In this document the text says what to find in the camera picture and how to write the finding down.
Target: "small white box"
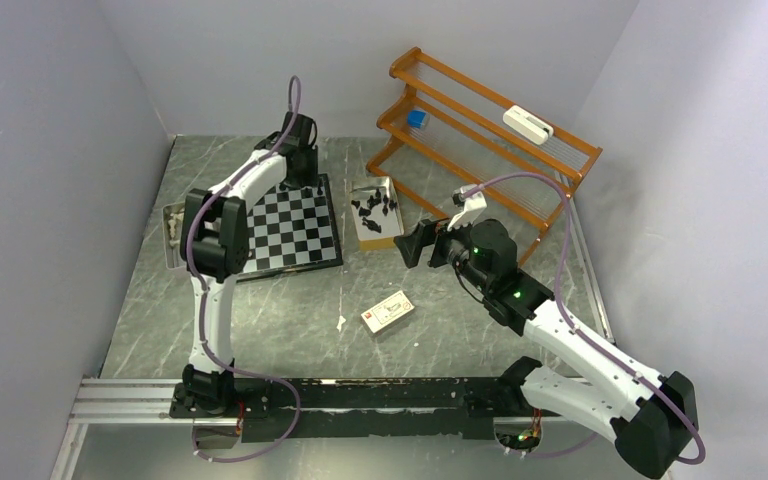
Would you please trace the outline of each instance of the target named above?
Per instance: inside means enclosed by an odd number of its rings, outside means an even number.
[[[412,312],[413,309],[413,304],[405,296],[405,292],[399,290],[383,302],[363,312],[361,318],[369,330],[375,334]]]
[[[502,120],[505,125],[513,128],[536,145],[543,145],[555,133],[555,129],[551,125],[517,105],[509,108],[502,115]]]

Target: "white wall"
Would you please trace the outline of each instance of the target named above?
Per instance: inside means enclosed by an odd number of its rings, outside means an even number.
[[[768,479],[768,1],[641,2],[573,131],[618,342],[696,384],[676,478]]]
[[[382,135],[390,63],[418,45],[568,125],[637,0],[101,0],[169,131],[263,134],[289,76],[324,135]]]
[[[90,1],[0,1],[0,479],[49,478],[169,141]]]

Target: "black chess piece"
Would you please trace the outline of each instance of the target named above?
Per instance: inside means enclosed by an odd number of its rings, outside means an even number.
[[[374,220],[369,220],[367,218],[364,218],[361,223],[363,226],[368,228],[369,230],[375,232],[375,233],[381,233],[381,225],[378,225]]]

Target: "cable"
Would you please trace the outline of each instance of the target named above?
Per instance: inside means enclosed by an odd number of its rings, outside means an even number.
[[[294,83],[296,84],[295,102],[293,102],[293,99],[292,99]],[[252,378],[260,378],[269,382],[281,384],[290,390],[290,392],[293,394],[294,399],[296,400],[296,409],[295,409],[295,412],[293,413],[293,421],[290,422],[290,426],[287,427],[287,431],[285,431],[280,437],[275,439],[275,441],[269,444],[268,446],[264,447],[261,450],[258,450],[257,452],[250,453],[248,455],[243,455],[240,457],[233,457],[233,458],[211,457],[206,453],[202,452],[201,450],[199,450],[198,443],[196,441],[195,429],[193,429],[193,434],[191,436],[191,440],[193,444],[193,454],[209,462],[216,462],[216,463],[244,462],[246,460],[251,460],[252,458],[259,457],[265,453],[269,453],[272,450],[274,450],[276,447],[278,447],[278,445],[281,445],[281,442],[283,442],[287,437],[290,436],[290,433],[292,433],[293,429],[296,428],[296,424],[299,422],[299,414],[302,408],[302,400],[301,400],[301,397],[299,396],[298,390],[296,390],[296,388],[290,382],[284,380],[283,378],[273,377],[271,375],[266,375],[262,373],[249,372],[246,370],[241,370],[241,369],[232,367],[226,364],[225,362],[223,362],[222,360],[220,360],[216,356],[216,354],[213,352],[213,350],[210,349],[210,346],[207,343],[207,336],[205,334],[205,325],[204,325],[205,312],[207,310],[207,294],[209,293],[210,290],[207,286],[207,281],[204,279],[204,276],[198,271],[198,269],[196,268],[195,261],[193,260],[193,240],[195,239],[195,234],[196,234],[198,225],[201,225],[202,218],[204,218],[204,215],[207,213],[208,210],[210,210],[210,207],[216,202],[216,200],[218,200],[219,197],[221,197],[228,190],[230,190],[237,182],[240,181],[241,178],[243,178],[254,167],[256,167],[257,165],[260,165],[260,163],[263,160],[271,157],[278,150],[281,144],[284,143],[284,140],[287,138],[287,135],[290,133],[290,130],[292,130],[293,125],[296,123],[296,116],[299,113],[299,103],[301,103],[301,99],[302,99],[302,83],[299,80],[299,77],[293,75],[292,77],[290,77],[290,85],[287,90],[288,107],[292,112],[292,116],[290,117],[290,122],[287,125],[287,128],[285,128],[284,131],[281,132],[281,136],[278,137],[278,140],[275,142],[274,145],[272,145],[272,148],[270,148],[268,152],[266,152],[257,160],[253,162],[249,162],[245,166],[243,166],[243,168],[241,168],[236,175],[231,177],[231,180],[225,182],[225,185],[222,186],[222,188],[214,192],[214,194],[211,195],[210,198],[208,198],[207,201],[204,202],[204,205],[201,206],[199,211],[196,213],[195,218],[193,218],[193,222],[190,226],[190,230],[187,232],[187,244],[186,244],[187,266],[190,269],[190,273],[198,279],[199,284],[201,284],[201,288],[202,288],[202,295],[201,295],[201,299],[199,300],[199,307],[198,307],[198,329],[199,329],[199,341],[201,342],[202,347],[204,348],[205,355],[207,355],[207,357],[219,367],[222,367],[223,369],[229,370],[238,375],[244,375],[246,377],[252,377]]]
[[[529,425],[528,428],[523,430],[522,433],[520,433],[517,436],[520,440],[522,440],[524,437],[530,437],[532,435],[535,436],[535,437],[537,436],[537,432],[539,431],[539,429],[537,428],[537,420],[538,420],[537,413],[539,411],[540,410],[538,410],[536,408],[532,410],[532,413],[531,413],[531,425]]]
[[[237,432],[237,436],[239,437],[243,434],[243,416],[246,414],[246,406],[243,402],[237,403],[240,404],[240,414],[237,415],[237,425],[234,431]]]
[[[310,141],[310,144],[313,145],[316,143],[316,139],[319,138],[319,127],[316,126],[316,122],[313,122],[313,140]]]
[[[684,428],[687,429],[688,432],[690,432],[690,435],[693,437],[693,440],[696,442],[696,447],[698,449],[698,453],[696,455],[696,458],[684,458],[684,457],[678,457],[677,460],[680,463],[685,463],[687,465],[698,465],[702,463],[705,460],[705,444],[702,442],[702,437],[699,435],[699,430],[696,429],[696,426],[693,425],[693,422],[690,421],[689,418],[687,418],[687,415],[684,414],[684,412],[681,411],[680,408],[672,401],[669,397],[664,394],[661,390],[659,390],[652,382],[650,382],[646,377],[640,375],[638,372],[636,372],[633,368],[626,365],[624,362],[622,362],[619,358],[617,358],[614,354],[603,348],[601,345],[596,343],[592,338],[588,337],[582,330],[577,328],[575,323],[572,321],[572,319],[569,317],[569,314],[567,313],[566,308],[564,308],[564,302],[563,302],[563,289],[561,288],[561,284],[563,281],[563,273],[564,273],[564,264],[567,261],[567,253],[569,252],[569,240],[570,240],[570,231],[572,228],[572,210],[570,209],[569,199],[567,198],[566,192],[563,191],[563,189],[560,187],[560,185],[557,184],[554,180],[551,178],[540,175],[539,173],[530,173],[530,172],[515,172],[515,173],[509,173],[507,175],[502,175],[499,177],[496,177],[492,180],[488,180],[487,182],[484,182],[482,184],[479,184],[473,188],[471,188],[469,191],[464,193],[463,198],[466,199],[472,195],[475,195],[476,193],[484,190],[485,188],[495,185],[499,182],[503,182],[505,180],[511,179],[511,178],[517,178],[517,177],[523,177],[523,178],[534,178],[537,180],[540,180],[541,182],[545,183],[546,185],[552,187],[552,189],[555,190],[555,192],[558,193],[558,195],[561,197],[561,203],[564,206],[564,210],[567,214],[567,225],[566,229],[564,231],[564,244],[561,248],[561,258],[558,262],[558,271],[555,274],[555,285],[554,285],[554,293],[555,293],[555,303],[558,305],[558,310],[561,312],[561,316],[563,317],[566,324],[572,329],[576,334],[581,337],[582,340],[584,340],[584,343],[590,345],[593,347],[594,350],[601,353],[605,358],[616,364],[618,367],[620,367],[624,372],[628,373],[632,377],[634,377],[635,380],[642,383],[646,388],[652,391],[652,393],[655,394],[659,399],[661,399],[662,402],[669,408],[673,414],[681,421],[681,423],[684,425]],[[582,442],[581,446],[586,445],[587,443],[590,443],[591,440],[585,440],[585,442]],[[573,447],[575,451],[578,450],[578,445],[576,447]]]
[[[464,291],[465,291],[466,293],[468,293],[468,294],[469,294],[469,296],[470,296],[470,297],[472,297],[472,299],[473,299],[473,300],[475,300],[475,301],[476,301],[476,302],[478,302],[478,303],[482,303],[482,304],[484,303],[484,302],[482,302],[481,300],[479,300],[479,299],[478,299],[478,297],[476,297],[475,295],[473,295],[473,294],[472,294],[472,292],[470,292],[468,288],[466,288],[466,285],[464,285],[464,283],[463,283],[463,279],[461,278],[461,274],[460,274],[460,272],[458,272],[458,271],[457,271],[457,269],[455,269],[455,278],[457,278],[457,279],[458,279],[458,283],[460,283],[460,284],[461,284],[461,288],[463,288],[463,289],[464,289]]]
[[[537,422],[535,422],[535,430],[534,434],[538,437],[540,436],[540,432],[543,431],[543,410],[536,408],[537,413]]]

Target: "orange wooden rack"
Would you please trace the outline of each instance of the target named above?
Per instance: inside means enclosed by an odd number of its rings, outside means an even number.
[[[475,110],[453,99],[450,95],[441,91],[441,89],[435,88],[424,81],[417,72],[420,68],[428,67],[489,100],[496,106],[501,107],[498,119],[501,119],[502,112],[515,105],[515,102],[428,56],[418,47],[414,47],[390,66],[390,76],[403,81],[405,88],[402,96],[396,103],[378,117],[376,125],[378,128],[389,132],[390,139],[384,148],[369,160],[367,170],[375,175],[390,176],[392,178],[392,175],[382,168],[382,164],[399,148],[406,145],[459,176],[467,183],[478,184],[489,180],[489,178],[479,178],[479,176],[470,172],[468,168],[459,165],[453,158],[444,156],[411,134],[411,127],[407,125],[406,117],[410,111],[419,109],[429,114],[432,117],[432,121],[436,119],[436,121],[444,122],[493,154],[504,158],[518,169],[544,175],[548,173],[549,176],[557,172],[557,174],[568,180],[566,182],[559,182],[559,185],[566,192],[567,197],[572,198],[584,176],[587,175],[587,172],[602,152],[601,148],[594,147],[566,130],[559,128],[557,125],[541,118],[554,128],[554,135],[550,139],[550,141],[555,142],[553,151],[573,151],[569,150],[571,148],[574,149],[577,156],[583,159],[583,161],[578,162],[578,165],[574,165],[575,162],[564,161],[562,158],[558,158],[558,156],[547,151],[546,148],[538,147],[528,140],[519,137],[503,125],[500,125],[498,121],[492,121],[476,113]],[[431,202],[400,182],[399,179],[392,179],[394,186],[399,192],[419,204],[422,208],[440,218],[447,216]],[[561,213],[561,203],[558,202],[550,214],[541,215],[534,208],[530,208],[528,202],[513,198],[498,188],[490,187],[486,189],[485,195],[509,208],[538,230],[536,239],[520,257],[520,264],[523,264],[534,253],[546,232]]]

